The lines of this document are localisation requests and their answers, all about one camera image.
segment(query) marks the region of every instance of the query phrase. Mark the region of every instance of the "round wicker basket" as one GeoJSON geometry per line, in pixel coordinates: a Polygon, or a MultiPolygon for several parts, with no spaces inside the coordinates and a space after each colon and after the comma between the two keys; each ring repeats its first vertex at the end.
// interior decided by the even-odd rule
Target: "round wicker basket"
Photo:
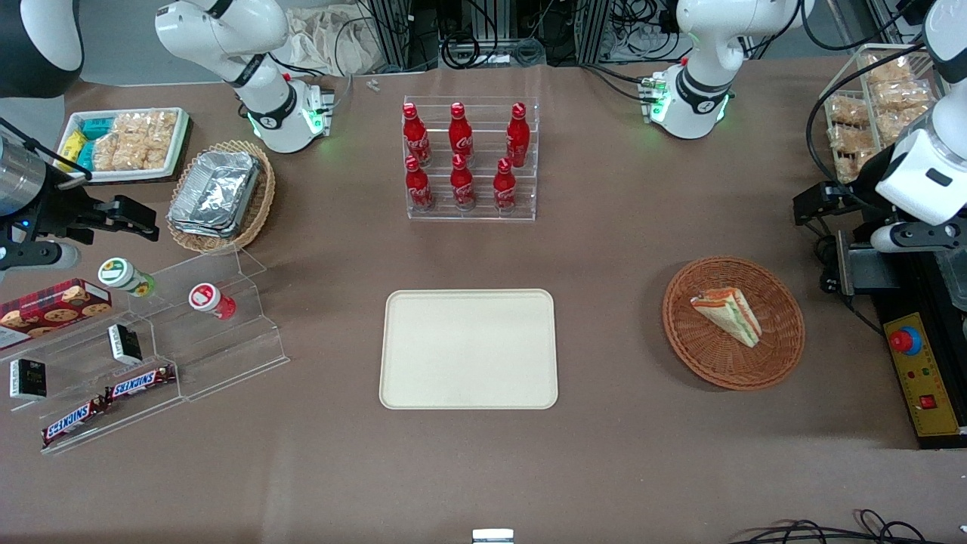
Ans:
{"type": "Polygon", "coordinates": [[[739,391],[782,381],[803,355],[806,328],[792,293],[758,264],[735,257],[709,257],[682,268],[661,304],[665,334],[675,353],[700,377],[739,391]],[[737,287],[762,326],[749,348],[695,311],[690,299],[710,288],[737,287]]]}
{"type": "MultiPolygon", "coordinates": [[[[200,253],[210,252],[232,243],[239,248],[244,248],[255,239],[255,236],[258,235],[258,232],[265,225],[265,220],[269,217],[269,208],[272,207],[272,199],[276,195],[276,174],[272,171],[272,164],[269,163],[269,158],[265,155],[264,151],[247,141],[231,140],[216,143],[205,151],[244,151],[256,157],[262,165],[262,168],[258,172],[258,177],[255,179],[256,185],[251,194],[249,209],[246,210],[245,217],[242,219],[242,228],[234,238],[216,238],[214,236],[188,234],[176,229],[170,222],[168,223],[168,231],[171,232],[171,236],[175,239],[175,242],[178,242],[179,246],[200,253]]],[[[182,186],[185,185],[185,178],[188,177],[188,172],[200,156],[201,153],[195,156],[194,159],[191,159],[191,162],[182,170],[182,174],[178,178],[178,184],[175,186],[174,195],[171,196],[172,202],[178,197],[182,186]]]]}

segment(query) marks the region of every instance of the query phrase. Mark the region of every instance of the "aluminum foil container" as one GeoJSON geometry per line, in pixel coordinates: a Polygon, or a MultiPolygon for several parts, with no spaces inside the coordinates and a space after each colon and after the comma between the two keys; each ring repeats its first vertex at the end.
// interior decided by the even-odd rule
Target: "aluminum foil container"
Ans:
{"type": "Polygon", "coordinates": [[[227,238],[241,229],[259,171],[244,152],[208,151],[191,167],[167,219],[191,234],[227,238]]]}

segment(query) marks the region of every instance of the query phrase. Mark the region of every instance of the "table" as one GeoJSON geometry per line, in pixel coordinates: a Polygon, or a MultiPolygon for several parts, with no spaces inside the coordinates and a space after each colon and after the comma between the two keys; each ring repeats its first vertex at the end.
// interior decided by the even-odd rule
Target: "table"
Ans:
{"type": "MultiPolygon", "coordinates": [[[[878,509],[933,539],[967,522],[967,462],[915,451],[881,339],[816,285],[791,198],[816,181],[803,127],[841,59],[750,62],[713,133],[680,141],[578,69],[434,71],[356,83],[333,135],[278,173],[249,248],[270,270],[265,312],[292,361],[65,455],[0,411],[7,543],[726,542],[810,518],[854,529],[878,509]],[[764,89],[756,93],[757,88],[764,89]],[[405,94],[540,96],[532,225],[410,223],[405,94]],[[666,283],[684,263],[751,258],[806,319],[802,364],[758,392],[715,389],[673,355],[666,283]],[[383,308],[402,288],[542,287],[555,299],[560,397],[544,411],[390,411],[377,398],[383,308]]],[[[628,67],[648,74],[654,66],[628,67]]],[[[181,106],[190,153],[252,139],[227,85],[78,85],[68,110],[181,106]]],[[[166,210],[170,184],[96,188],[166,210]]],[[[191,253],[98,233],[75,274],[121,254],[144,270],[191,253]]],[[[11,275],[4,299],[63,273],[11,275]]]]}

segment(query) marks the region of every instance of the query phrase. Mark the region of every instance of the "red button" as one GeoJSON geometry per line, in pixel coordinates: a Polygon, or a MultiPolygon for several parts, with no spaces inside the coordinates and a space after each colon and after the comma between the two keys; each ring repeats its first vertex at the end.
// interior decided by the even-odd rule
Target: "red button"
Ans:
{"type": "Polygon", "coordinates": [[[905,330],[895,331],[890,335],[890,347],[900,353],[913,349],[913,335],[905,330]]]}

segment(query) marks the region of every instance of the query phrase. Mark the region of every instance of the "coca-cola logo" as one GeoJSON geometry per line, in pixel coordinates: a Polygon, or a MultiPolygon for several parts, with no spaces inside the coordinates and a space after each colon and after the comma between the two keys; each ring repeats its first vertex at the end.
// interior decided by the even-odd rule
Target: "coca-cola logo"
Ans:
{"type": "Polygon", "coordinates": [[[426,133],[424,133],[424,136],[420,139],[406,140],[406,145],[410,149],[423,149],[429,145],[429,138],[427,137],[426,133]]]}

